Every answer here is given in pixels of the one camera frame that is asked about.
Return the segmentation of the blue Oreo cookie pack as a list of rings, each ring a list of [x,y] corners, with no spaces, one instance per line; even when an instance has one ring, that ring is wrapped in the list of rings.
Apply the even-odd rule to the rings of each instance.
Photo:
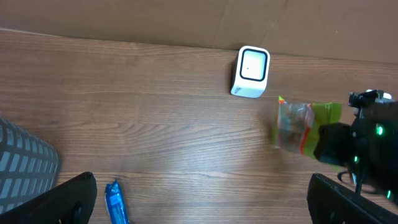
[[[130,224],[123,191],[117,180],[106,185],[104,198],[111,223]]]

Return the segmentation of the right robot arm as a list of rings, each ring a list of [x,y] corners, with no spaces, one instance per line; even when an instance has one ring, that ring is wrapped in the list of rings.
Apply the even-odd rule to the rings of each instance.
[[[397,203],[397,101],[382,90],[351,92],[352,124],[331,123],[318,129],[314,156],[346,168],[360,194],[370,185],[374,194]]]

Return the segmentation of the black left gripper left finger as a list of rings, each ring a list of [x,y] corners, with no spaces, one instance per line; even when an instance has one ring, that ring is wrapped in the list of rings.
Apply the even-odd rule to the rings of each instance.
[[[95,206],[94,174],[84,172],[1,215],[1,224],[87,224]]]

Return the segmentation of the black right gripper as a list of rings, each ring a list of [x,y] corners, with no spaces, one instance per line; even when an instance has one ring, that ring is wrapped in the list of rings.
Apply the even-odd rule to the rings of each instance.
[[[359,148],[356,145],[359,125],[331,123],[318,129],[319,140],[313,152],[315,158],[326,164],[355,167],[359,164]]]

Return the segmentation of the green Haribo gummy bag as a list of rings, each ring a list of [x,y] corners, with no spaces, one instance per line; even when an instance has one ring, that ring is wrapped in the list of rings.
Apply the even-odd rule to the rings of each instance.
[[[341,113],[339,103],[289,103],[280,96],[272,129],[274,147],[314,159],[319,127],[337,123]]]

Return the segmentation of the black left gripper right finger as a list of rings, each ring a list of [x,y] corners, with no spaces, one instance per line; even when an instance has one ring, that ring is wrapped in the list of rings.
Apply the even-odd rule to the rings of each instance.
[[[313,224],[397,224],[397,215],[328,177],[314,173],[307,192]]]

